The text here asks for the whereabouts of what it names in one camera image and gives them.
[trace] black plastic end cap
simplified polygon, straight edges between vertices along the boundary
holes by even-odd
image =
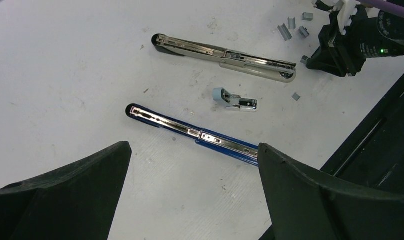
[[[152,37],[152,44],[154,45],[154,46],[157,46],[157,38],[158,38],[158,36],[159,35],[161,35],[160,33],[157,33],[157,34],[155,34],[155,35],[153,35],[153,37]]]
[[[132,110],[132,107],[133,107],[133,106],[134,106],[134,103],[128,105],[128,106],[125,108],[125,114],[126,114],[129,118],[132,117],[132,114],[130,113],[130,111]]]

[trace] stapler part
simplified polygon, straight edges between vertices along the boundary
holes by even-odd
[[[258,167],[258,146],[219,134],[172,117],[156,113],[135,103],[125,109],[128,117],[157,128],[165,128],[194,139],[196,144]]]
[[[307,65],[308,60],[310,59],[310,57],[308,56],[302,56],[302,58],[300,59],[300,62]]]
[[[286,27],[286,24],[283,23],[283,25],[278,26],[277,28],[278,28],[278,31],[283,36],[284,41],[289,41],[292,39],[292,34],[289,31],[288,27]]]
[[[156,50],[162,53],[218,62],[222,68],[261,78],[290,83],[296,77],[296,64],[291,62],[253,56],[240,51],[186,41],[163,34],[155,34],[152,37],[152,43]]]
[[[299,27],[299,33],[302,35],[302,37],[303,37],[304,39],[306,39],[306,38],[310,35],[310,33],[308,32],[308,30],[307,30],[304,26],[300,26],[300,27]]]
[[[290,30],[296,29],[296,21],[295,21],[295,18],[290,18],[290,17],[288,17],[288,18],[287,18],[287,23],[288,23],[288,25],[289,25],[289,29],[290,29]]]
[[[241,96],[231,94],[222,87],[212,90],[212,98],[227,110],[242,112],[256,112],[258,110],[258,100],[241,98]]]
[[[309,12],[302,13],[302,20],[304,21],[312,21],[314,19],[314,14]]]

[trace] staple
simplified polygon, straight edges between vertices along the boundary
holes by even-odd
[[[290,29],[290,30],[296,29],[296,21],[295,21],[295,18],[290,18],[290,17],[288,17],[288,18],[287,18],[287,24],[289,25],[289,29]]]
[[[286,27],[286,24],[277,27],[280,31],[281,35],[283,36],[284,41],[289,41],[292,39],[292,34],[289,32],[289,29]]]
[[[308,56],[305,56],[305,55],[304,55],[304,56],[302,56],[300,62],[303,63],[303,64],[305,64],[305,65],[307,65],[309,59],[310,59],[310,58],[309,58]]]
[[[308,30],[304,26],[299,27],[299,33],[303,36],[304,39],[310,35]]]
[[[314,19],[314,14],[309,12],[302,13],[302,20],[304,21],[312,21]]]
[[[295,101],[299,101],[299,99],[301,99],[301,96],[299,96],[296,92],[292,95],[292,98],[295,100]]]

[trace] white table surface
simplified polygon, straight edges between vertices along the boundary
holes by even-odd
[[[303,12],[314,20],[302,22]],[[288,17],[311,36],[291,30],[284,42],[277,26]],[[258,169],[125,108],[268,143],[319,169],[404,73],[404,57],[369,59],[351,78],[306,69],[299,61],[326,24],[310,0],[3,0],[0,188],[129,141],[110,240],[257,240],[271,224]],[[299,63],[297,78],[285,84],[159,53],[157,33]],[[217,106],[217,87],[257,98],[258,112]]]

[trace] scuff mark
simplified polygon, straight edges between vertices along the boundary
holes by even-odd
[[[202,72],[203,70],[202,71],[193,70],[192,78],[196,80],[201,75]]]
[[[150,66],[152,67],[152,71],[154,70],[154,65],[152,64],[152,56],[149,54]]]
[[[231,36],[229,36],[227,39],[228,39],[229,41],[235,42],[235,41],[237,41],[237,40],[239,39],[239,35],[238,35],[237,32],[233,32],[233,34],[232,34]]]
[[[380,185],[382,185],[386,181],[386,179],[388,179],[392,175],[392,173],[394,172],[397,165],[398,165],[398,163],[396,163],[395,165],[393,165],[392,168],[390,168],[390,170],[386,173],[386,175],[383,177],[383,179],[380,181],[380,183],[377,185],[377,187],[380,187]]]
[[[75,98],[77,98],[77,99],[81,102],[81,108],[83,108],[84,110],[86,110],[86,102],[84,102],[83,100],[81,100],[78,96],[76,96]]]
[[[145,27],[145,28],[142,28],[141,29],[144,33],[147,33],[147,32],[149,32],[150,30],[152,30],[152,28],[150,28],[150,27]]]
[[[216,112],[217,109],[218,109],[218,105],[215,105],[215,106],[211,107],[211,111],[213,111],[213,112]]]
[[[52,146],[50,146],[50,148],[53,151],[53,157],[56,158],[57,157],[57,153],[56,153],[56,146],[54,144],[52,144]]]
[[[212,21],[207,25],[209,29],[215,30],[218,27],[217,19],[215,17],[212,18]]]
[[[78,69],[81,70],[81,71],[86,70],[87,69],[87,62],[80,59],[80,61],[78,61]]]
[[[260,139],[261,138],[261,136],[264,134],[264,132],[263,131],[261,131],[260,133],[258,133],[255,137],[257,138],[257,139]]]

